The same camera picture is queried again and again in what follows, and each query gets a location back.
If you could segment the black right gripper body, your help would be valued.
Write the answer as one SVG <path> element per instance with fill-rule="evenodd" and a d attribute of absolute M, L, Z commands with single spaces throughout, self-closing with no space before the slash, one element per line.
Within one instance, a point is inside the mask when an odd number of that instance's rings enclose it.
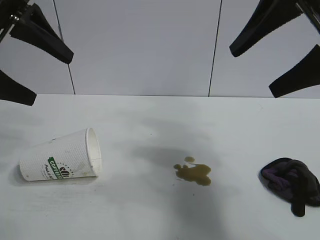
<path fill-rule="evenodd" d="M 296 6 L 304 13 L 314 25 L 320 24 L 319 0 L 295 0 Z"/>

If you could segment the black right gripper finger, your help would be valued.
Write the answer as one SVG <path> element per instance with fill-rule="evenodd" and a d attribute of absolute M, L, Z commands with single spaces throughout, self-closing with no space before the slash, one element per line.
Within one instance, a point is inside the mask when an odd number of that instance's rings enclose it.
<path fill-rule="evenodd" d="M 274 80 L 268 87 L 274 98 L 320 84 L 320 46 L 312 50 L 292 69 Z"/>
<path fill-rule="evenodd" d="M 295 0 L 261 0 L 249 21 L 229 46 L 234 57 L 250 49 L 272 31 L 299 17 L 302 12 Z"/>

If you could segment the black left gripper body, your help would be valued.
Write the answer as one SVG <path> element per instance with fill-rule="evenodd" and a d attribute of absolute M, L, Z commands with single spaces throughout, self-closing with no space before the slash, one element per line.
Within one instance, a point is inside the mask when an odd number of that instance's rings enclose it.
<path fill-rule="evenodd" d="M 29 42 L 30 23 L 33 15 L 33 6 L 28 0 L 1 0 L 0 1 L 0 41 L 4 39 L 9 30 L 13 38 Z"/>

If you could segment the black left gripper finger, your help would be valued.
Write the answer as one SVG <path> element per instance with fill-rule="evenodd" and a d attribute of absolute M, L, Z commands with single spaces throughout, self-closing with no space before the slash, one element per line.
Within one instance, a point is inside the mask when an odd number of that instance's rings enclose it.
<path fill-rule="evenodd" d="M 33 45 L 59 61 L 70 64 L 74 53 L 52 29 L 37 4 L 28 5 L 10 31 L 10 36 Z"/>
<path fill-rule="evenodd" d="M 32 106 L 37 94 L 0 71 L 0 99 Z"/>

